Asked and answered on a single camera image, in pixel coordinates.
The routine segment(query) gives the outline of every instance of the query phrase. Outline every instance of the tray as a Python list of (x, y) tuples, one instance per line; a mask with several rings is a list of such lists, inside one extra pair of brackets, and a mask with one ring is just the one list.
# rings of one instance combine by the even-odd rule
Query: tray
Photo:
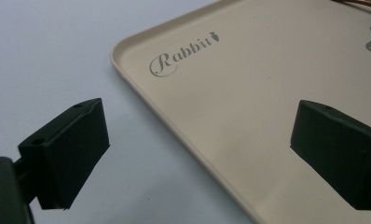
[(256, 223), (371, 223), (290, 148), (300, 100), (371, 126), (371, 9), (219, 1), (121, 41), (111, 60)]

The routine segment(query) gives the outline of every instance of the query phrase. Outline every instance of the tray surface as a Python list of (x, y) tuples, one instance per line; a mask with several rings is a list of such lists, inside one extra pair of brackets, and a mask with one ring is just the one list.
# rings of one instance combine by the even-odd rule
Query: tray surface
[(112, 62), (257, 223), (371, 223), (290, 148), (300, 100), (371, 126), (371, 10), (220, 1), (121, 41)]

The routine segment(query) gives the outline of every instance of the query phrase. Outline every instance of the table surface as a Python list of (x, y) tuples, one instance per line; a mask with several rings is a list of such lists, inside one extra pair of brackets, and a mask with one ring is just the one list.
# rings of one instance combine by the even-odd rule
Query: table surface
[(213, 0), (0, 1), (0, 156), (62, 111), (101, 97), (110, 137), (70, 210), (45, 223), (253, 223), (110, 62), (114, 45)]

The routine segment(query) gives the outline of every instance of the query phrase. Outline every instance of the beige tray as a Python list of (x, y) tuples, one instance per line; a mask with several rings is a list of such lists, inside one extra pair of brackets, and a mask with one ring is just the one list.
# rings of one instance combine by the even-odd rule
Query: beige tray
[(112, 62), (257, 223), (371, 223), (290, 146), (299, 100), (371, 126), (371, 11), (220, 1), (121, 41)]

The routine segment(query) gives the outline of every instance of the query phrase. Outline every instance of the black block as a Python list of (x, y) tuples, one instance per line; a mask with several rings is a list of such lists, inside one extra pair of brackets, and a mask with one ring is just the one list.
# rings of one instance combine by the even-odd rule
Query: black block
[(327, 105), (299, 103), (291, 148), (357, 210), (371, 210), (371, 127)]
[(74, 105), (20, 145), (43, 209), (69, 208), (109, 148), (101, 99)]

